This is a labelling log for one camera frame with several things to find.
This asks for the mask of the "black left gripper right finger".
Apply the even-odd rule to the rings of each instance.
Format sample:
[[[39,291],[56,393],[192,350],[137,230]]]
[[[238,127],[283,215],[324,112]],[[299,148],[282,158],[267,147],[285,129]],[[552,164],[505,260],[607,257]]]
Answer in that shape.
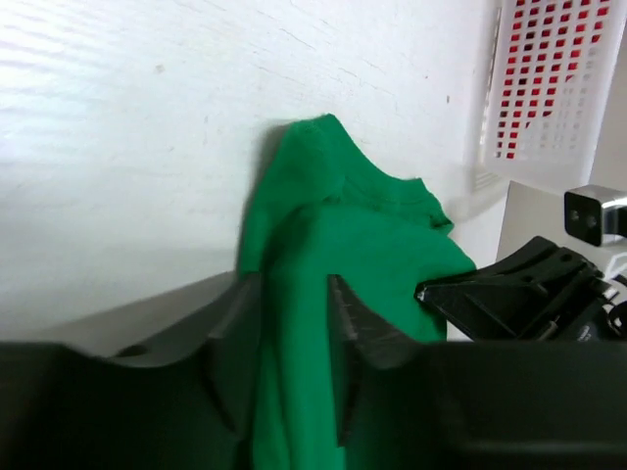
[[[622,469],[622,342],[415,341],[327,281],[336,439],[350,469]]]

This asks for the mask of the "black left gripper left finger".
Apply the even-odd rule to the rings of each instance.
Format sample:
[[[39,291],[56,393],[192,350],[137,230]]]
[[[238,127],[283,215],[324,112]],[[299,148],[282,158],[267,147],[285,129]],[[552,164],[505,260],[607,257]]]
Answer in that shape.
[[[5,469],[247,469],[262,276],[222,274],[210,299],[101,356],[1,346]]]

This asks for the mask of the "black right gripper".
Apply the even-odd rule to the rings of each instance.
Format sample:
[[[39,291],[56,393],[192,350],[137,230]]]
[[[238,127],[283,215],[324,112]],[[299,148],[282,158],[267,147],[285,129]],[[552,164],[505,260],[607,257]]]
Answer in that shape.
[[[626,276],[536,236],[481,269],[423,281],[414,297],[474,341],[626,341]]]

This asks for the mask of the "green t shirt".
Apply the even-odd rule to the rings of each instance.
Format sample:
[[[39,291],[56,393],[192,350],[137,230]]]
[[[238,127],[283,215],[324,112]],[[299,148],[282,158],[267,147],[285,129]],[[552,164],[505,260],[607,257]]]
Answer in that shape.
[[[334,115],[292,123],[250,202],[238,270],[264,279],[252,433],[257,469],[341,469],[327,333],[327,278],[423,342],[445,319],[414,299],[423,281],[475,265],[419,179],[384,173]]]

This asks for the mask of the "red t shirt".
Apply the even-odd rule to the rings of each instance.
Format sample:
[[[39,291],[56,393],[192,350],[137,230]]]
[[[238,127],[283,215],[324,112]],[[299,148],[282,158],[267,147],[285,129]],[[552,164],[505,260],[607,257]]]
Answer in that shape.
[[[614,1],[505,1],[495,157],[571,152],[583,131],[591,81]]]

